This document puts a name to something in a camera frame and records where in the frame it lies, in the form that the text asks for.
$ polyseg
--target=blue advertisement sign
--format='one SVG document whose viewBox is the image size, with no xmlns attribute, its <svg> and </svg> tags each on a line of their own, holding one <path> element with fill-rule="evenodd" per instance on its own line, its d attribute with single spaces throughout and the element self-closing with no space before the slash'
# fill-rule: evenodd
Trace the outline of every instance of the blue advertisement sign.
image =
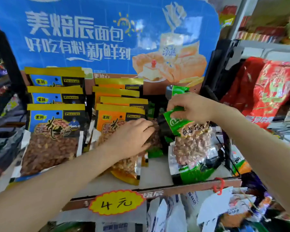
<svg viewBox="0 0 290 232">
<path fill-rule="evenodd" d="M 145 94 L 200 84 L 220 33 L 203 0 L 0 0 L 0 29 L 20 70 L 81 66 L 90 85 L 144 78 Z"/>
</svg>

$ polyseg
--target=left hand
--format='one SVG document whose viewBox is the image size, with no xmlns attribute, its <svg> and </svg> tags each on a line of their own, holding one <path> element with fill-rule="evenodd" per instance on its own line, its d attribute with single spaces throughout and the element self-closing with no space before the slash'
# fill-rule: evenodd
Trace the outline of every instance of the left hand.
<svg viewBox="0 0 290 232">
<path fill-rule="evenodd" d="M 119 161 L 135 156 L 150 147 L 145 144 L 155 131 L 153 123 L 144 118 L 128 121 L 120 126 L 102 145 Z"/>
</svg>

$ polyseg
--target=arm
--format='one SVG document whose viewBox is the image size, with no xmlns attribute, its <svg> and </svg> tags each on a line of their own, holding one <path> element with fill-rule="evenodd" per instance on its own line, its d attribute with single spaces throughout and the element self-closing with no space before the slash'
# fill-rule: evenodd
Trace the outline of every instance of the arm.
<svg viewBox="0 0 290 232">
<path fill-rule="evenodd" d="M 0 194 L 0 231 L 38 231 L 87 183 L 121 159 L 145 151 L 154 128 L 139 119 L 121 126 L 94 151 Z"/>
<path fill-rule="evenodd" d="M 218 124 L 234 140 L 270 193 L 290 213 L 290 146 L 246 120 L 238 110 L 200 95 L 175 95 L 168 110 L 176 105 L 185 107 L 185 111 L 174 112 L 173 117 Z"/>
</svg>

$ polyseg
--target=yellow price sign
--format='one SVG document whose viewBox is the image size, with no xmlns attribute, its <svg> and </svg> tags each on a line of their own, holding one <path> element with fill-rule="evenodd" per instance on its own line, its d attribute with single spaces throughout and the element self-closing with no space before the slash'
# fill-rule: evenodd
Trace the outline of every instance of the yellow price sign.
<svg viewBox="0 0 290 232">
<path fill-rule="evenodd" d="M 143 202 L 143 195 L 135 191 L 111 191 L 97 196 L 90 203 L 89 210 L 100 215 L 115 215 L 135 210 Z"/>
</svg>

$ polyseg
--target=red clip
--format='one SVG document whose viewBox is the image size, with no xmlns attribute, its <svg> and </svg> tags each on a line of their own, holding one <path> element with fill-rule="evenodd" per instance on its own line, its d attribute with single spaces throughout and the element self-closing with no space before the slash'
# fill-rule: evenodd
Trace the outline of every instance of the red clip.
<svg viewBox="0 0 290 232">
<path fill-rule="evenodd" d="M 220 184 L 220 189 L 219 189 L 219 193 L 217 195 L 221 195 L 222 194 L 222 189 L 224 188 L 224 179 L 223 178 L 215 178 L 215 180 L 221 180 L 221 184 Z M 213 186 L 214 188 L 214 192 L 217 193 L 217 189 L 216 186 Z"/>
</svg>

